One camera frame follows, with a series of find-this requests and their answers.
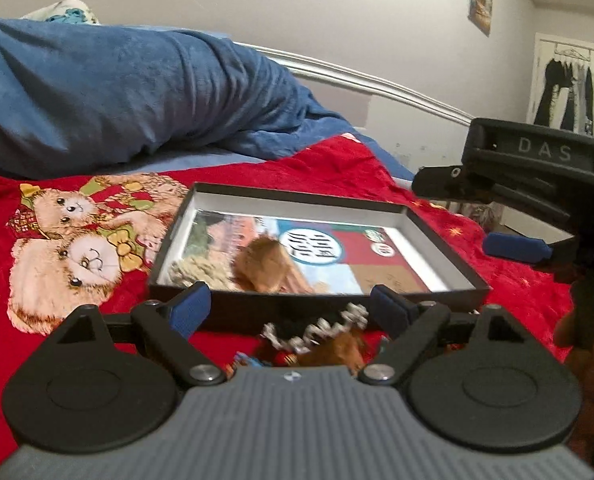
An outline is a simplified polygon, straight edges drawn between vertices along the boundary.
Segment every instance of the teddy bear print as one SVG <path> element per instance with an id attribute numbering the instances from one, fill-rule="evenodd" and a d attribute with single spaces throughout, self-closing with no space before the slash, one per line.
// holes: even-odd
<path id="1" fill-rule="evenodd" d="M 158 174 L 94 177 L 79 191 L 20 190 L 8 222 L 18 238 L 8 317 L 41 334 L 79 305 L 107 301 L 126 272 L 147 272 L 187 193 Z"/>

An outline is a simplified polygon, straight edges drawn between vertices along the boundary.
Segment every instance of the gray wall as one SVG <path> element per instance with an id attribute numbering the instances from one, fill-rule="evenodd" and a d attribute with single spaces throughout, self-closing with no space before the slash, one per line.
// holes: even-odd
<path id="1" fill-rule="evenodd" d="M 468 127 L 405 104 L 352 89 L 299 79 L 318 101 L 379 141 L 405 167 L 459 164 Z"/>
<path id="2" fill-rule="evenodd" d="M 58 0 L 0 0 L 16 17 Z M 473 115 L 522 120 L 533 6 L 494 0 L 490 38 L 467 0 L 84 0 L 103 23 L 219 30 L 380 76 Z"/>
<path id="3" fill-rule="evenodd" d="M 594 16 L 567 10 L 537 9 L 536 29 L 572 40 L 594 43 Z"/>

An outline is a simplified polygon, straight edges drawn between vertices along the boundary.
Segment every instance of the hanger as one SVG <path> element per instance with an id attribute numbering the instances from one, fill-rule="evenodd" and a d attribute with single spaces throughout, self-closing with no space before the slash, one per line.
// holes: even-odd
<path id="1" fill-rule="evenodd" d="M 581 52 L 577 51 L 573 47 L 560 49 L 559 48 L 560 46 L 563 47 L 562 45 L 557 43 L 557 46 L 555 47 L 555 56 L 557 54 L 559 54 L 560 56 L 566 58 L 567 62 L 572 61 L 572 60 L 568 60 L 568 58 L 573 58 L 573 59 L 579 59 L 581 61 L 590 63 L 590 51 L 588 51 L 588 54 L 586 56 L 586 55 L 582 54 Z"/>

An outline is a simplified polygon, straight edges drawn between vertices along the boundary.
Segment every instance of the yellow bow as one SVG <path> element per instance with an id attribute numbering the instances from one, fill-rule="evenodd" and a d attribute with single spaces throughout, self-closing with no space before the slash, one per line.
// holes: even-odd
<path id="1" fill-rule="evenodd" d="M 117 248 L 119 255 L 119 266 L 123 272 L 130 272 L 141 267 L 143 260 L 132 253 L 132 247 L 128 243 L 130 241 L 130 234 L 126 229 L 119 229 L 109 235 L 108 241 Z"/>
<path id="2" fill-rule="evenodd" d="M 23 184 L 19 184 L 19 189 L 21 190 L 21 194 L 26 198 L 30 198 L 42 190 L 42 188 L 39 186 L 33 186 L 32 184 L 27 184 L 25 182 Z"/>

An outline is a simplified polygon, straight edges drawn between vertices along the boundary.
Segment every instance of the metal screw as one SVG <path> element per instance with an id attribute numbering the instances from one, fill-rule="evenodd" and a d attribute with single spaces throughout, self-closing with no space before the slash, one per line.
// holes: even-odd
<path id="1" fill-rule="evenodd" d="M 219 378 L 221 370 L 215 365 L 196 365 L 190 368 L 190 377 L 197 381 L 209 383 Z"/>
<path id="2" fill-rule="evenodd" d="M 373 381 L 387 381 L 395 376 L 395 369 L 389 365 L 368 365 L 363 373 Z"/>

